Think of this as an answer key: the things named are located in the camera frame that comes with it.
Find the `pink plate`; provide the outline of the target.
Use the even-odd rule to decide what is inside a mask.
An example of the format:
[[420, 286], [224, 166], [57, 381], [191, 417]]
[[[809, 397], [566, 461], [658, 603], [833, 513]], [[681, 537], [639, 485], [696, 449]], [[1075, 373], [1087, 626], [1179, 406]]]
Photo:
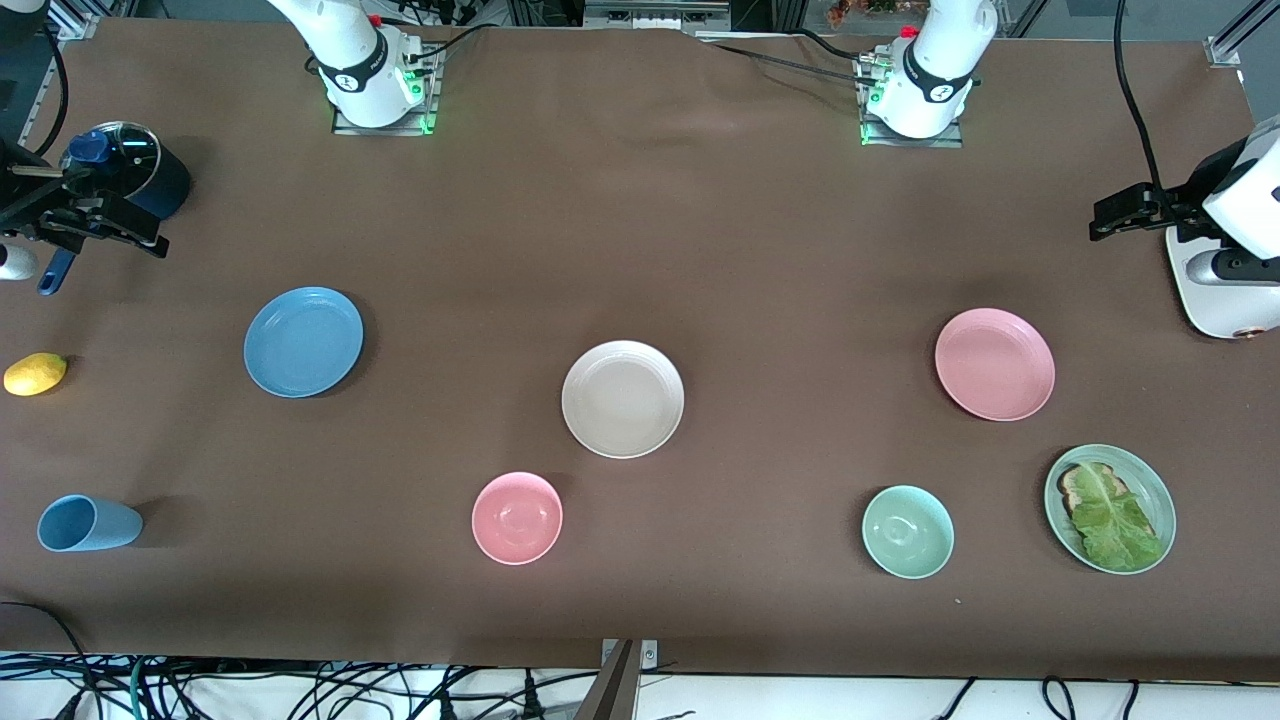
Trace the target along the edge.
[[934, 372], [947, 396], [987, 421], [1020, 421], [1052, 396], [1056, 364], [1044, 337], [997, 307], [952, 316], [934, 342]]

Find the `blue plate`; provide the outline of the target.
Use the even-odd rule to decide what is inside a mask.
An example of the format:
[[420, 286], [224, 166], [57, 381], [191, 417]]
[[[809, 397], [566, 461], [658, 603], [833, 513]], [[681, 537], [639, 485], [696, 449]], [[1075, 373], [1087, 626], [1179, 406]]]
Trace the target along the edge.
[[307, 398], [338, 386], [364, 351], [355, 302], [328, 287], [298, 287], [265, 304], [250, 323], [243, 363], [250, 379], [280, 398]]

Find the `dark blue saucepan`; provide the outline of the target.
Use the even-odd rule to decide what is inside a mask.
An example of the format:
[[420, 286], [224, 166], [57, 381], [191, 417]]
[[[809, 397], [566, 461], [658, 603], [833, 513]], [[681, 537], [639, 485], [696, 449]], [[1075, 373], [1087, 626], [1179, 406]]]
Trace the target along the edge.
[[[100, 193], [116, 193], [152, 213], [160, 219], [160, 224], [180, 209], [189, 195], [189, 172], [150, 128], [129, 120], [111, 120], [91, 129], [100, 129], [110, 137], [111, 158], [99, 165], [81, 164], [68, 161], [64, 155], [67, 149], [63, 151], [59, 168], [83, 170], [83, 177], [78, 182], [67, 183], [67, 188], [77, 193], [76, 200]], [[164, 259], [169, 250], [169, 241], [160, 234], [160, 227], [156, 241], [91, 237], [84, 218], [76, 211], [76, 208], [64, 228], [82, 236], [83, 243], [56, 246], [37, 283], [37, 291], [44, 296], [56, 293], [61, 288], [72, 264], [83, 251], [86, 240], [115, 240], [159, 259]]]

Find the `white rounded appliance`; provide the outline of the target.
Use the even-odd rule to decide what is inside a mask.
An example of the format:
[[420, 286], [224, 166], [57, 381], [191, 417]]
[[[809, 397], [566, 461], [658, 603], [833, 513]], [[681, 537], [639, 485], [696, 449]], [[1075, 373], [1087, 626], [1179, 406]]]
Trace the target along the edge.
[[1165, 245], [1183, 311], [1201, 334], [1247, 340], [1280, 328], [1280, 287], [1203, 286], [1188, 279], [1187, 263], [1199, 252], [1222, 249], [1220, 242], [1178, 242], [1175, 229], [1167, 228]]

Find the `yellow lemon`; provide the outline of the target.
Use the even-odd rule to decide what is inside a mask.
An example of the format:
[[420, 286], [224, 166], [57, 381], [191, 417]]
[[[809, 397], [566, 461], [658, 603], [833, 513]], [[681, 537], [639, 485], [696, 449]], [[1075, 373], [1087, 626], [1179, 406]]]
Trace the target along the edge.
[[31, 354], [13, 363], [3, 373], [3, 387], [9, 395], [32, 397], [58, 387], [67, 375], [69, 363], [58, 354]]

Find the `green plate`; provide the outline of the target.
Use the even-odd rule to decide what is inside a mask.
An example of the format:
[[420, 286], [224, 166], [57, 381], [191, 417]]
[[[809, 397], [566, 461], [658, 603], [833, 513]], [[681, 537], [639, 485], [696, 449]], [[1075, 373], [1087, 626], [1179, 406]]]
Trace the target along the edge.
[[[1155, 565], [1142, 571], [1119, 573], [1105, 570], [1085, 557], [1082, 538], [1071, 524], [1059, 488], [1061, 475], [1080, 462], [1105, 462], [1112, 466], [1135, 493], [1164, 544], [1164, 556]], [[1178, 537], [1178, 515], [1164, 479], [1137, 455], [1111, 445], [1079, 445], [1061, 454], [1044, 478], [1043, 507], [1046, 521], [1060, 544], [1088, 568], [1111, 575], [1133, 577], [1157, 568], [1170, 555]]]

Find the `toast slice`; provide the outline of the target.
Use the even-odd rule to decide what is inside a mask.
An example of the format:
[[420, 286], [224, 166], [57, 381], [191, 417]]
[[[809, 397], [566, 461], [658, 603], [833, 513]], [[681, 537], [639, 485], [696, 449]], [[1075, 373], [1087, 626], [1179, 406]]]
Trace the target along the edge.
[[1094, 552], [1146, 552], [1157, 536], [1135, 493], [1112, 466], [1080, 462], [1065, 471], [1059, 488], [1084, 546]]

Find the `blue cup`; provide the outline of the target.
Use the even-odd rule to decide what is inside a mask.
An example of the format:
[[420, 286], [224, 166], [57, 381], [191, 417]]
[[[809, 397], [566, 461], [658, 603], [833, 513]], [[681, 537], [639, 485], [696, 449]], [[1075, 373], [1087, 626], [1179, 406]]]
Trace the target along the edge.
[[124, 503], [68, 495], [44, 510], [36, 534], [40, 544], [55, 553], [91, 552], [131, 544], [143, 527], [142, 516]]

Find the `green lettuce leaf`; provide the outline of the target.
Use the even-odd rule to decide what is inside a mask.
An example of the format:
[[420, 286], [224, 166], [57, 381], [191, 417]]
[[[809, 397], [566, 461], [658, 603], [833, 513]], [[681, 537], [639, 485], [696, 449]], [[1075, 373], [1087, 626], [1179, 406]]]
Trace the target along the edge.
[[1164, 556], [1164, 544], [1137, 496], [1110, 465], [1076, 464], [1060, 478], [1059, 488], [1091, 562], [1132, 573]]

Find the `orange dried flowers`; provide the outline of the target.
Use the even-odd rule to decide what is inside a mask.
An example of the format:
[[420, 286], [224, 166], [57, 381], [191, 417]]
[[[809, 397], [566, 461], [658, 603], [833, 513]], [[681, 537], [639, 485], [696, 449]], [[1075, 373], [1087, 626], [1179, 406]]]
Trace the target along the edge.
[[931, 0], [832, 0], [826, 9], [826, 20], [832, 29], [849, 18], [905, 23], [910, 17], [924, 17], [929, 8]]

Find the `mint green bowl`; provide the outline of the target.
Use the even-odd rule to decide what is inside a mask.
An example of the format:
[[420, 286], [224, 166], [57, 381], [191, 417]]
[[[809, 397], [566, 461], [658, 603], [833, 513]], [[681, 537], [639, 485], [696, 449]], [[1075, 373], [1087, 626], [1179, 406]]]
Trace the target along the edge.
[[956, 536], [943, 503], [916, 486], [879, 491], [861, 518], [861, 542], [888, 574], [920, 580], [940, 573], [952, 556]]

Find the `brown table cover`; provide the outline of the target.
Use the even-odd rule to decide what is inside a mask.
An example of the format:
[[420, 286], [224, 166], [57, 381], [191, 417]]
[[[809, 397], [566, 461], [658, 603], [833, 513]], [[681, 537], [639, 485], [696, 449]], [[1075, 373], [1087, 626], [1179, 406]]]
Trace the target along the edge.
[[[1280, 336], [1184, 320], [1153, 233], [1089, 241], [1140, 147], [1100, 41], [992, 44], [960, 149], [864, 146], [855, 92], [676, 31], [486, 29], [429, 137], [338, 137], [283, 23], [109, 19], [65, 51], [69, 132], [155, 131], [189, 168], [165, 259], [90, 242], [61, 291], [0, 283], [0, 650], [586, 667], [654, 639], [680, 673], [1280, 682]], [[285, 291], [328, 287], [364, 351], [280, 398], [243, 363]], [[959, 407], [934, 342], [1029, 322], [1056, 364], [1020, 421]], [[678, 369], [655, 452], [570, 433], [564, 378], [635, 340]], [[1164, 479], [1178, 537], [1133, 577], [1044, 518], [1066, 450]], [[471, 512], [527, 471], [556, 544], [506, 566]], [[956, 543], [882, 570], [870, 500], [916, 486]], [[55, 500], [136, 510], [55, 553]]]

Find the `pink bowl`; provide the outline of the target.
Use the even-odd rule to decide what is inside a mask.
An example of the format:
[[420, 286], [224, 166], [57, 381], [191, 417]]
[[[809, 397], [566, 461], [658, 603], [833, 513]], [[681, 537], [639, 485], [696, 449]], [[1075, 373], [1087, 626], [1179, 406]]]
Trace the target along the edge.
[[492, 479], [477, 495], [471, 530], [490, 560], [520, 566], [535, 562], [556, 544], [563, 527], [563, 503], [545, 478], [512, 471]]

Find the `grey metal box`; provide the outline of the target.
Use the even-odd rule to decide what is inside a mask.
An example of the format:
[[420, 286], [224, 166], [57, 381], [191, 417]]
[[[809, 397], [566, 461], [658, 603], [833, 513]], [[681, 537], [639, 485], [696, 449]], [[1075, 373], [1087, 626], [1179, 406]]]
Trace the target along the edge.
[[582, 0], [581, 15], [586, 29], [732, 29], [730, 0]]

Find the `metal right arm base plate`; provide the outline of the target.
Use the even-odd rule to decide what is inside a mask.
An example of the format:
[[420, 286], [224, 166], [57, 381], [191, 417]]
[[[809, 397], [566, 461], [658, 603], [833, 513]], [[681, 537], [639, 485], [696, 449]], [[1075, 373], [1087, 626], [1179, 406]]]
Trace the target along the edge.
[[404, 114], [387, 126], [364, 127], [355, 124], [334, 105], [332, 133], [337, 136], [367, 137], [428, 137], [435, 133], [443, 85], [443, 61], [430, 59], [404, 69], [390, 70], [396, 100], [403, 100]]

